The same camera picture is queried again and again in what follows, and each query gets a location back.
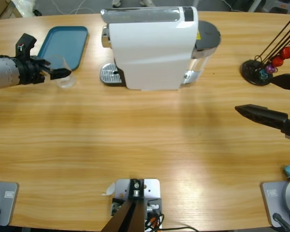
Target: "teal tray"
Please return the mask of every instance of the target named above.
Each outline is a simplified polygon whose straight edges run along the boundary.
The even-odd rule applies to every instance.
[[[88,30],[82,26],[51,28],[42,44],[38,57],[64,57],[72,70],[78,68],[85,47]]]

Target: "clear plastic cup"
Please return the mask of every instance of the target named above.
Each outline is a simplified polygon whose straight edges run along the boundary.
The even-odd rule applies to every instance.
[[[51,57],[46,58],[48,62],[50,62],[49,67],[53,69],[60,69],[60,68],[66,68],[68,70],[71,70],[65,59],[60,55],[54,55]],[[71,73],[69,76],[56,79],[56,84],[60,88],[71,88],[76,82],[76,77],[73,73]]]

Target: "wood grain surface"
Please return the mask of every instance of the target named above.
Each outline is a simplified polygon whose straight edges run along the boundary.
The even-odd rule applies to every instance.
[[[112,50],[101,45],[98,14],[0,20],[0,55],[14,56],[24,32],[38,40],[35,55],[54,26],[89,31],[73,88],[51,82],[0,90],[0,181],[20,185],[11,224],[101,230],[111,217],[111,197],[102,193],[112,182],[157,178],[164,227],[269,226],[260,184],[284,179],[290,140],[234,107],[252,103],[290,115],[290,91],[253,86],[239,73],[289,19],[200,12],[222,43],[199,81],[178,91],[104,86],[100,68]],[[290,59],[279,73],[290,73]]]

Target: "coffee machine lid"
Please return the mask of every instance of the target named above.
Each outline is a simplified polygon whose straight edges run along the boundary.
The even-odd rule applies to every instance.
[[[199,21],[199,31],[195,48],[198,51],[218,47],[221,37],[218,29],[211,23]]]

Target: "black cable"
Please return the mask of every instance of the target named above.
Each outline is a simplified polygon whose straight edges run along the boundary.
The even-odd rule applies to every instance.
[[[165,228],[165,229],[161,229],[160,226],[163,223],[163,220],[164,220],[164,214],[160,214],[160,215],[155,214],[154,216],[152,216],[150,219],[148,219],[146,221],[146,223],[145,223],[145,230],[152,229],[150,232],[155,232],[155,231],[175,231],[175,230],[190,229],[190,230],[193,230],[195,232],[199,232],[196,228],[193,228],[192,226],[184,226],[184,227],[177,227],[177,228]]]
[[[191,229],[195,232],[199,232],[196,228],[193,228],[191,226],[184,226],[184,227],[177,227],[177,228],[166,228],[166,229],[155,228],[152,231],[175,231],[175,230],[183,230],[183,229]]]
[[[281,217],[280,214],[278,213],[274,213],[273,214],[273,219],[279,223],[279,225],[281,225],[282,228],[284,228],[284,230],[286,232],[290,232],[290,225]]]

